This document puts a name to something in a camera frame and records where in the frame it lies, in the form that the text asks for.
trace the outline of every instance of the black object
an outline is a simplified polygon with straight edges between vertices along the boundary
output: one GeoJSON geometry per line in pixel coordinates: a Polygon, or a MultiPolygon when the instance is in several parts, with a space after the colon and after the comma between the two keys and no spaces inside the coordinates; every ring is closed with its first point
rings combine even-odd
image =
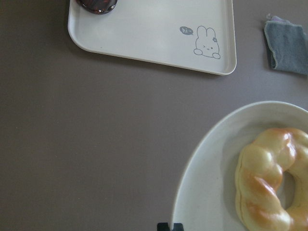
{"type": "Polygon", "coordinates": [[[95,14],[105,14],[112,11],[117,0],[76,0],[87,11],[95,14]]]}
{"type": "Polygon", "coordinates": [[[174,223],[173,230],[170,230],[168,223],[158,223],[157,231],[184,231],[181,223],[174,223]]]}

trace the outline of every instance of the glazed donut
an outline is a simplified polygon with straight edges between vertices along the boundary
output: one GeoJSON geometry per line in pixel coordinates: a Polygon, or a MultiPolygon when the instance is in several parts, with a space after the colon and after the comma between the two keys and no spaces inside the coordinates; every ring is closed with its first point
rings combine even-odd
{"type": "Polygon", "coordinates": [[[250,231],[308,231],[308,134],[271,128],[245,146],[235,172],[236,212],[250,231]],[[276,192],[283,172],[295,180],[291,206],[276,192]]]}

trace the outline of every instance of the speech bubble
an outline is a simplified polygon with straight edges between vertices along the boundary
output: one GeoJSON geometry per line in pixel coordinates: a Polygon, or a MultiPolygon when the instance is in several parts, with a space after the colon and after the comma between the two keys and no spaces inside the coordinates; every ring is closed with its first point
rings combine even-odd
{"type": "Polygon", "coordinates": [[[182,32],[185,35],[193,35],[193,30],[186,26],[181,26],[180,32],[182,32]]]}

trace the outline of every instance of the gray towel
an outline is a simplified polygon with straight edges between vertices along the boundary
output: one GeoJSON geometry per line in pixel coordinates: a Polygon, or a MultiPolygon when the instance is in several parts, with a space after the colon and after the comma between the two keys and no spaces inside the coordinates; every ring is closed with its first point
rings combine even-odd
{"type": "Polygon", "coordinates": [[[271,68],[308,75],[308,38],[301,25],[274,16],[265,23],[264,33],[271,68]]]}

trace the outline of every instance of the white rectangular tray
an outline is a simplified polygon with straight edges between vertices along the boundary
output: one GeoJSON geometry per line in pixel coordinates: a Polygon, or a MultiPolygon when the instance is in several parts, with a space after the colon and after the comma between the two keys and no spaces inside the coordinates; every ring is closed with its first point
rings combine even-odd
{"type": "Polygon", "coordinates": [[[90,52],[218,75],[236,67],[232,0],[119,0],[104,15],[71,0],[68,31],[90,52]]]}

